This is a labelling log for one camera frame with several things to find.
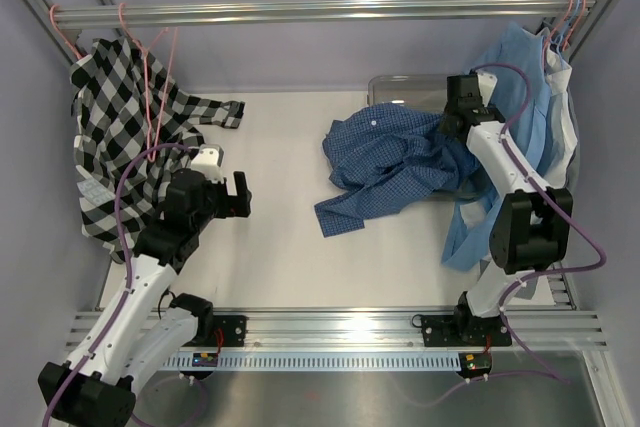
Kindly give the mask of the blue checked shirt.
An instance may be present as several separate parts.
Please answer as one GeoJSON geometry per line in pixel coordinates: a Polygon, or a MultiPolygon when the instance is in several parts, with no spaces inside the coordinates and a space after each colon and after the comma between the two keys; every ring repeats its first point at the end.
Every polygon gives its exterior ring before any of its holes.
{"type": "Polygon", "coordinates": [[[457,191],[480,163],[439,131],[441,120],[440,113],[382,103],[333,121],[322,150],[329,181],[343,193],[314,206],[322,234],[357,231],[436,191],[457,191]]]}

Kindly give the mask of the black white plaid shirt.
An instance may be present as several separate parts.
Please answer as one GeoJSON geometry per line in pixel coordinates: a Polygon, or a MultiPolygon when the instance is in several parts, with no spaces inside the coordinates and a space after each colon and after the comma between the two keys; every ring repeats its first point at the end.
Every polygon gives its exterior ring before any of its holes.
{"type": "Polygon", "coordinates": [[[244,105],[181,90],[160,61],[126,37],[96,40],[72,66],[70,81],[82,232],[122,263],[116,223],[134,243],[172,174],[190,163],[178,147],[203,145],[202,125],[238,128],[244,105]]]}

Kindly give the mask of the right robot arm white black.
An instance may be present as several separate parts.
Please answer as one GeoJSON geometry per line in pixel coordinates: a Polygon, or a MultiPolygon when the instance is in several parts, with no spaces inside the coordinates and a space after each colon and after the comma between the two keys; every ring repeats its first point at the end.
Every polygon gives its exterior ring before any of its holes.
{"type": "Polygon", "coordinates": [[[424,326],[425,343],[509,346],[504,308],[515,293],[566,254],[573,198],[529,164],[505,119],[491,104],[496,78],[472,71],[447,79],[440,130],[479,160],[501,199],[488,247],[491,260],[478,282],[461,294],[453,313],[424,326]]]}

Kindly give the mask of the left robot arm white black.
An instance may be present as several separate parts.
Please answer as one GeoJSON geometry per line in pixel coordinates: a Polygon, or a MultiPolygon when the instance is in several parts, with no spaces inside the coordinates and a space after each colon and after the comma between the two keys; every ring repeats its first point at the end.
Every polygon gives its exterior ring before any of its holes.
{"type": "Polygon", "coordinates": [[[202,171],[174,174],[165,201],[134,248],[125,252],[119,291],[67,359],[49,362],[40,372],[45,424],[56,419],[72,426],[124,426],[139,393],[181,347],[207,351],[194,368],[197,379],[203,379],[223,348],[244,346],[246,317],[217,314],[211,301],[192,294],[177,295],[161,319],[147,333],[141,331],[208,224],[250,215],[246,176],[236,171],[233,177],[236,192],[229,194],[224,181],[215,182],[202,171]]]}

